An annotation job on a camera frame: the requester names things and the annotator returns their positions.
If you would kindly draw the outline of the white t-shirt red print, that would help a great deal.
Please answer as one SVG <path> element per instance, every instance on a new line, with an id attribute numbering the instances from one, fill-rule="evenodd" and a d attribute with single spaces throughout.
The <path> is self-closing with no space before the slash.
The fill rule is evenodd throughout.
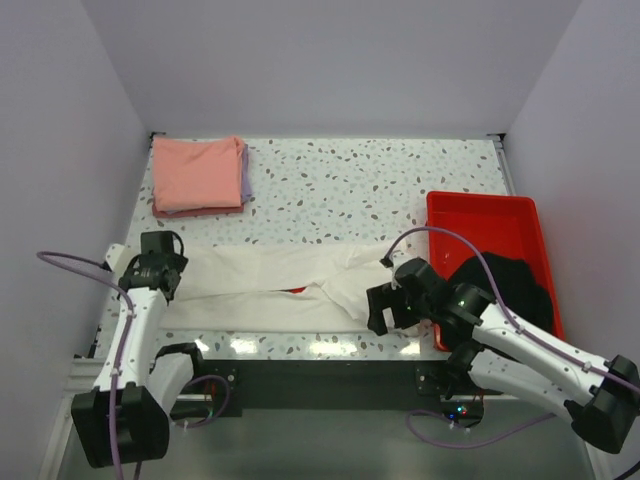
<path id="1" fill-rule="evenodd" d="M 160 326 L 249 333 L 358 333 L 366 292 L 390 281 L 389 243 L 186 247 Z"/>

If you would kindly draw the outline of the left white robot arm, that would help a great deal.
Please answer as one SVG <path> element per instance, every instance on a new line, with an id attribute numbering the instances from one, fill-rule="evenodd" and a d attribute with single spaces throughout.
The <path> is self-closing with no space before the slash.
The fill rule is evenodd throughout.
<path id="1" fill-rule="evenodd" d="M 177 233 L 147 232 L 139 253 L 119 274 L 120 311 L 108 356 L 90 391 L 76 395 L 71 406 L 86 459 L 95 469 L 120 470 L 164 457 L 177 397 L 206 383 L 207 368 L 195 343 L 154 346 L 187 264 Z"/>

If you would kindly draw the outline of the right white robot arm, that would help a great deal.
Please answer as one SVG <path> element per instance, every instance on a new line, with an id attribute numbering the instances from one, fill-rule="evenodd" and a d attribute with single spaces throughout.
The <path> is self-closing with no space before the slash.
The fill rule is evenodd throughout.
<path id="1" fill-rule="evenodd" d="M 367 326 L 378 335 L 429 320 L 450 355 L 451 390 L 511 395 L 568 422 L 586 443 L 618 454 L 639 416 L 639 369 L 580 350 L 518 317 L 494 293 L 448 283 L 423 259 L 384 257 L 386 284 L 368 289 Z"/>

